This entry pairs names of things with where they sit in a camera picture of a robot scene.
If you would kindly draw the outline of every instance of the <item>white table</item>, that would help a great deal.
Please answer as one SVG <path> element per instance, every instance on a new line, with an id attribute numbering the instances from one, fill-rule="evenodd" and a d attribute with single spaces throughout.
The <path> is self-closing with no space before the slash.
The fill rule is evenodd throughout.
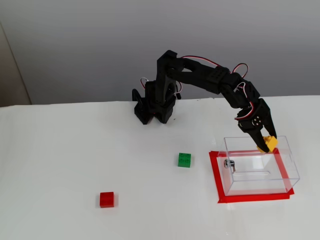
<path id="1" fill-rule="evenodd" d="M 209 151 L 247 136 L 225 99 L 177 101 L 148 125 L 133 102 L 1 108 L 0 239 L 316 239 L 320 96 L 264 99 L 301 178 L 289 200 L 217 204 Z M 100 208 L 100 192 L 118 206 Z"/>

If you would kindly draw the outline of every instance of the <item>red wire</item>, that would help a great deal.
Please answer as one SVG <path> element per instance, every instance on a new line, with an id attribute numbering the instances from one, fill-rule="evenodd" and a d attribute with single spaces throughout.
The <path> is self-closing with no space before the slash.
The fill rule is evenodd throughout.
<path id="1" fill-rule="evenodd" d="M 235 66 L 235 68 L 232 70 L 232 74 L 237 70 L 237 68 L 238 67 L 240 67 L 241 65 L 246 65 L 246 72 L 245 72 L 245 74 L 242 76 L 242 78 L 244 78 L 246 75 L 247 75 L 247 73 L 248 73 L 248 71 L 249 71 L 249 66 L 246 64 L 246 63 L 239 63 L 237 66 Z"/>
<path id="2" fill-rule="evenodd" d="M 187 55 L 187 56 L 182 56 L 181 58 L 182 58 L 182 59 L 201 59 L 201 60 L 205 60 L 205 61 L 207 61 L 207 62 L 209 62 L 209 63 L 211 63 L 211 64 L 213 64 L 213 65 L 216 65 L 216 66 L 221 67 L 220 64 L 218 64 L 218 63 L 216 63 L 216 62 L 214 62 L 214 61 L 211 61 L 211 60 L 209 60 L 209 59 L 207 59 L 207 58 L 205 58 L 205 57 L 202 57 L 202 56 Z"/>

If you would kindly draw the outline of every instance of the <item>black robotic arm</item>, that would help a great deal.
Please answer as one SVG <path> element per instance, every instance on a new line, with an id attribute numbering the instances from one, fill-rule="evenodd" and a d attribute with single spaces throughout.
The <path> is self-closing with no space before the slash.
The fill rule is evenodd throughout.
<path id="1" fill-rule="evenodd" d="M 155 81 L 145 83 L 145 97 L 141 97 L 136 89 L 132 90 L 132 100 L 138 101 L 134 108 L 135 115 L 143 124 L 156 117 L 163 124 L 172 115 L 176 98 L 176 81 L 191 84 L 214 94 L 222 94 L 232 108 L 242 110 L 235 118 L 239 128 L 248 133 L 256 145 L 269 152 L 261 129 L 271 136 L 277 137 L 266 102 L 259 98 L 260 94 L 251 82 L 244 80 L 238 73 L 230 72 L 228 68 L 218 65 L 209 67 L 188 58 L 177 58 L 177 53 L 168 50 L 157 60 Z"/>

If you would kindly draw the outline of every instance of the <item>gray wall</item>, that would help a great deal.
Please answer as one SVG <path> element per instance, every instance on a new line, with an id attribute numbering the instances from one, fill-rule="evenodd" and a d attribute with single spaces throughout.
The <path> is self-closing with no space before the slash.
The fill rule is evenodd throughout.
<path id="1" fill-rule="evenodd" d="M 320 94 L 320 3 L 296 0 L 0 0 L 34 104 L 128 101 L 168 49 L 232 69 L 263 96 Z M 186 86 L 183 98 L 216 97 Z"/>

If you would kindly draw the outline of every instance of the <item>transparent container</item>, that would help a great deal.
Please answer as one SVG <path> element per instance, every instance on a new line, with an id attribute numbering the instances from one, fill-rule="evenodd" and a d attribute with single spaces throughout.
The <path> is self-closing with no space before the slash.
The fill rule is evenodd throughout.
<path id="1" fill-rule="evenodd" d="M 287 193 L 299 181 L 287 138 L 261 153 L 251 137 L 226 137 L 217 156 L 226 196 Z"/>

